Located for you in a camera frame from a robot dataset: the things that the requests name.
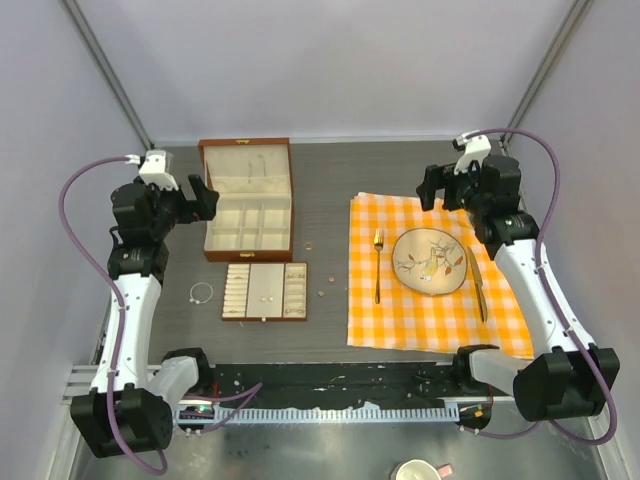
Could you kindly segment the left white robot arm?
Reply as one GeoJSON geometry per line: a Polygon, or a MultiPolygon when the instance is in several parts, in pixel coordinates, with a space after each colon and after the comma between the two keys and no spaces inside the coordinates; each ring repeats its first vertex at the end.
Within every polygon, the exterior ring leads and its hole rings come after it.
{"type": "Polygon", "coordinates": [[[156,373],[148,370],[152,320],[164,283],[165,239],[178,224],[208,221],[219,195],[197,174],[194,199],[136,177],[111,194],[116,224],[100,274],[111,289],[110,317],[98,370],[88,393],[73,397],[71,418],[97,458],[162,451],[183,397],[205,397],[214,374],[199,347],[168,352],[156,373]]]}

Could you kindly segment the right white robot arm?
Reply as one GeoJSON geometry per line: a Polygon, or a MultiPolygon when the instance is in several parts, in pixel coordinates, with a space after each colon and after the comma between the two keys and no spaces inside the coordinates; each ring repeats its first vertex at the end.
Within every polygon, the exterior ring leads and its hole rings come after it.
{"type": "Polygon", "coordinates": [[[443,207],[468,213],[474,233],[511,288],[525,319],[534,358],[525,361],[493,345],[461,347],[451,380],[465,395],[486,384],[512,396],[530,422],[599,414],[620,361],[599,348],[564,297],[540,244],[535,219],[520,209],[521,171],[517,160],[490,155],[465,173],[453,165],[431,165],[416,192],[430,211],[437,191],[443,207]]]}

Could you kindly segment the brown jewelry box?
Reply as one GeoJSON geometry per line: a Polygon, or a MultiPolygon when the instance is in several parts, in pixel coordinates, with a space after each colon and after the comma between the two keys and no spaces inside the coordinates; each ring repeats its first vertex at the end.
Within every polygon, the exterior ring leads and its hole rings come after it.
{"type": "Polygon", "coordinates": [[[290,140],[203,139],[198,144],[207,186],[220,194],[207,223],[210,262],[289,262],[294,200],[290,140]]]}

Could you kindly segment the brown jewelry tray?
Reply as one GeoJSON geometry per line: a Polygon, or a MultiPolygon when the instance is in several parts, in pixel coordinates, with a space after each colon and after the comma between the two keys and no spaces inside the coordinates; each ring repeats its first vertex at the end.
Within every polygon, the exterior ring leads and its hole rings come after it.
{"type": "Polygon", "coordinates": [[[230,263],[222,300],[223,321],[304,322],[307,320],[308,264],[230,263]]]}

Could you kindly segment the bird pattern plate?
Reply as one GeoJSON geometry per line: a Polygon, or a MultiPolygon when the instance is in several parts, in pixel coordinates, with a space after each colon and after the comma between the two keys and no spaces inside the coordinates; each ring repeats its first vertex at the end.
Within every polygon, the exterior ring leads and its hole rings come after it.
{"type": "Polygon", "coordinates": [[[392,250],[393,272],[409,289],[428,296],[450,295],[467,279],[466,250],[451,234],[434,228],[403,233],[392,250]]]}

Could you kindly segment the gold fork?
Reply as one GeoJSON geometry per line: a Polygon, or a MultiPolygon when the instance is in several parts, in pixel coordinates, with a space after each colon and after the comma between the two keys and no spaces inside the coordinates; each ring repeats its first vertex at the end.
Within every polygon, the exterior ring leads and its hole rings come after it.
{"type": "Polygon", "coordinates": [[[375,231],[373,246],[376,252],[376,281],[375,281],[374,301],[376,305],[379,305],[381,301],[381,285],[380,285],[381,253],[384,248],[384,232],[382,229],[377,229],[375,231]]]}

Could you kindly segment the gold knife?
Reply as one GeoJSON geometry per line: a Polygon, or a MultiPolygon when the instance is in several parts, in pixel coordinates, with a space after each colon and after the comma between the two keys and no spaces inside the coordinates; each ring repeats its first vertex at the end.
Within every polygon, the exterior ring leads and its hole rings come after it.
{"type": "Polygon", "coordinates": [[[467,255],[473,275],[473,283],[475,287],[477,303],[480,309],[481,322],[486,323],[488,320],[488,309],[486,298],[483,292],[483,279],[479,269],[479,264],[471,247],[467,247],[467,255]]]}

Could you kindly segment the yellow checkered cloth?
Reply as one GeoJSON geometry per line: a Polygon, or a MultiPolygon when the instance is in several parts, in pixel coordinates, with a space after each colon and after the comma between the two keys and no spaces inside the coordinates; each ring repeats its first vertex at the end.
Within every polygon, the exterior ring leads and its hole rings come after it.
{"type": "Polygon", "coordinates": [[[533,355],[529,331],[504,275],[475,238],[461,211],[448,212],[437,203],[424,212],[416,198],[361,192],[350,202],[348,334],[355,347],[453,353],[461,346],[492,344],[521,358],[533,355]],[[481,322],[473,277],[454,293],[428,296],[402,285],[392,266],[397,239],[415,228],[451,234],[471,247],[483,279],[488,320],[481,322]],[[381,301],[375,304],[377,229],[384,232],[381,253],[381,301]]]}

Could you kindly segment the white pink mug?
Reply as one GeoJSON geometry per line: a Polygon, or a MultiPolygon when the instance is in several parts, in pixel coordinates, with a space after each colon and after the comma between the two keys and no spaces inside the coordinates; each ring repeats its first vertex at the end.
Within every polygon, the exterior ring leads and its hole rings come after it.
{"type": "Polygon", "coordinates": [[[412,459],[397,465],[390,475],[391,480],[443,480],[451,476],[454,469],[451,464],[433,466],[430,463],[412,459]]]}

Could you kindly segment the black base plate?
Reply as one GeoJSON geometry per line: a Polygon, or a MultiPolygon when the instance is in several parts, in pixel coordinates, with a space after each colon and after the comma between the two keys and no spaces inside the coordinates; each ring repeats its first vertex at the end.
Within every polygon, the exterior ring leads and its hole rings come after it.
{"type": "Polygon", "coordinates": [[[449,363],[436,362],[217,364],[186,395],[227,399],[258,383],[262,387],[250,408],[342,410],[367,402],[384,409],[418,408],[453,397],[506,396],[495,387],[459,384],[449,363]]]}

